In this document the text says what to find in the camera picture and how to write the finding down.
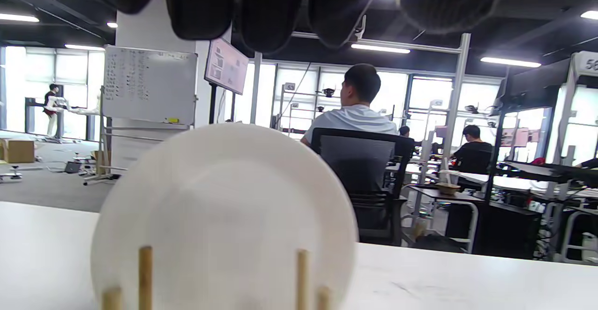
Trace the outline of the person's left hand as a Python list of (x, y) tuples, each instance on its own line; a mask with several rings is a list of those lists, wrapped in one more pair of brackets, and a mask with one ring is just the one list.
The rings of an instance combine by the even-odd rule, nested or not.
[[(308, 24), (328, 48), (344, 46), (373, 0), (307, 0)], [(397, 0), (413, 26), (431, 34), (454, 33), (477, 25), (498, 0)], [(166, 0), (171, 28), (183, 40), (214, 40), (239, 21), (245, 45), (272, 53), (290, 40), (303, 0)]]

